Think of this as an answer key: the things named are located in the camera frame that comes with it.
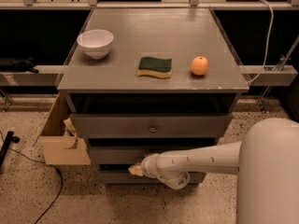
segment sponge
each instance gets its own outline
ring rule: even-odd
[[[171,59],[142,57],[138,66],[138,76],[170,78],[171,62]]]

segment cabinet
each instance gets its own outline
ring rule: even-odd
[[[209,146],[224,135],[249,88],[207,8],[97,8],[91,29],[115,36],[112,51],[92,60],[77,47],[58,91],[105,182],[149,182],[129,176],[127,166],[150,152]],[[203,77],[190,72],[199,55],[209,61]],[[171,78],[138,77],[144,56],[172,59]]]

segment white robotic arm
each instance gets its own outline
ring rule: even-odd
[[[237,223],[299,223],[299,124],[289,119],[262,120],[242,142],[153,154],[139,169],[171,189],[188,172],[236,174]]]

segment speckled concrete floor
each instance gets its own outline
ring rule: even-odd
[[[53,98],[15,98],[0,113],[0,130],[12,130],[19,144],[10,147],[43,161],[36,138]],[[241,99],[220,143],[240,140],[255,122],[288,115],[276,99],[265,102],[262,114],[254,99]],[[174,191],[164,185],[104,185],[93,166],[61,166],[64,186],[53,207],[38,223],[235,223],[236,176],[207,174],[199,186]],[[1,223],[35,223],[60,188],[54,168],[26,160],[9,150],[0,171]]]

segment black cable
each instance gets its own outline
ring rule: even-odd
[[[4,138],[3,138],[3,135],[2,135],[2,132],[0,131],[0,135],[1,135],[1,138],[2,138],[2,140],[3,140],[3,142],[4,142]],[[26,155],[24,155],[24,154],[22,154],[21,152],[19,152],[18,150],[15,150],[15,149],[13,149],[13,148],[8,148],[9,150],[11,150],[11,151],[14,151],[14,152],[16,152],[16,153],[18,153],[18,154],[20,154],[20,155],[22,155],[24,158],[26,158],[27,160],[29,160],[29,161],[34,161],[34,162],[39,162],[39,163],[43,163],[43,164],[46,164],[44,161],[35,161],[35,160],[33,160],[33,159],[30,159],[30,158],[28,158]],[[35,224],[50,210],[50,208],[54,205],[54,203],[56,202],[56,200],[58,199],[58,197],[60,196],[60,194],[61,194],[61,192],[62,192],[62,189],[63,189],[63,186],[64,186],[64,179],[63,179],[63,175],[62,175],[62,172],[57,168],[57,167],[55,167],[55,166],[53,166],[53,165],[51,165],[51,167],[53,167],[55,170],[56,170],[56,172],[57,172],[57,174],[59,175],[59,177],[60,177],[60,189],[59,189],[59,192],[58,192],[58,194],[56,195],[56,197],[55,197],[55,199],[53,200],[53,202],[49,205],[49,207],[42,213],[42,215],[41,216],[39,216],[39,218],[36,220],[36,222],[35,222]]]

